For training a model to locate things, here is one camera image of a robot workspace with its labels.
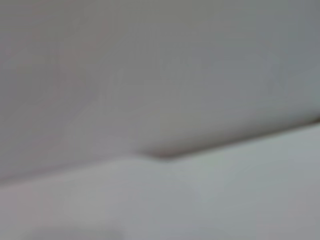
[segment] white wall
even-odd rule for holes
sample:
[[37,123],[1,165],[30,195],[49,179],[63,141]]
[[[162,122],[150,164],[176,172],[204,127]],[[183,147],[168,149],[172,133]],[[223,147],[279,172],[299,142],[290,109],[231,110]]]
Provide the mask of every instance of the white wall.
[[1,0],[0,178],[320,113],[316,0]]

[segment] white surface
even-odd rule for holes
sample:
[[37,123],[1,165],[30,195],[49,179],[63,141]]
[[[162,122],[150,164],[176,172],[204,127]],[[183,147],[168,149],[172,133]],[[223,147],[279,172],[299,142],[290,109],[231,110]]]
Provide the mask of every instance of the white surface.
[[0,0],[0,179],[320,113],[317,0]]
[[320,127],[0,188],[1,240],[318,240]]

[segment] white ceiling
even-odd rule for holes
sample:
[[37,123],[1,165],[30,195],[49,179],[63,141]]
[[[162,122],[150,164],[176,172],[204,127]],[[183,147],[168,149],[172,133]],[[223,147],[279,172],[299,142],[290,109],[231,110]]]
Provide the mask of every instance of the white ceiling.
[[320,114],[316,0],[1,0],[0,178]]

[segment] gray surface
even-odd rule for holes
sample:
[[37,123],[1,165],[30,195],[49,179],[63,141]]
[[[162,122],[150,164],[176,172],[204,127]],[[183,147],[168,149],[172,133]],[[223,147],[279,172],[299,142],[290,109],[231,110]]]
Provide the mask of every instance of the gray surface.
[[315,0],[1,0],[0,178],[320,112]]

